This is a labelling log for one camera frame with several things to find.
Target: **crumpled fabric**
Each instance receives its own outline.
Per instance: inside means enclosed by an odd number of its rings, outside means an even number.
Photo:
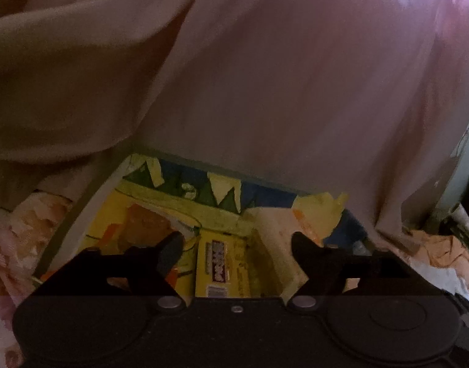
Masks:
[[[437,268],[454,268],[466,281],[469,291],[469,250],[455,236],[429,235],[424,231],[412,231],[412,236],[422,244],[413,255],[415,260]]]
[[[79,197],[59,165],[133,137],[347,192],[378,246],[414,253],[401,205],[468,120],[469,0],[0,0],[5,207],[42,182]]]
[[[32,273],[71,204],[63,197],[34,193],[13,212],[0,209],[0,367],[16,368],[23,357],[11,320],[33,290]]]

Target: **orange cloth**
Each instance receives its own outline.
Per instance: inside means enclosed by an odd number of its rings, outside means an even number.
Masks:
[[[466,281],[469,291],[469,251],[458,238],[429,235],[424,231],[412,231],[412,237],[422,243],[413,258],[437,268],[454,268]]]

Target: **yellow box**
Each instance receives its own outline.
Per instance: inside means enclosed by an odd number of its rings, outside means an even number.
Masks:
[[[250,297],[246,246],[241,237],[201,230],[195,296]]]

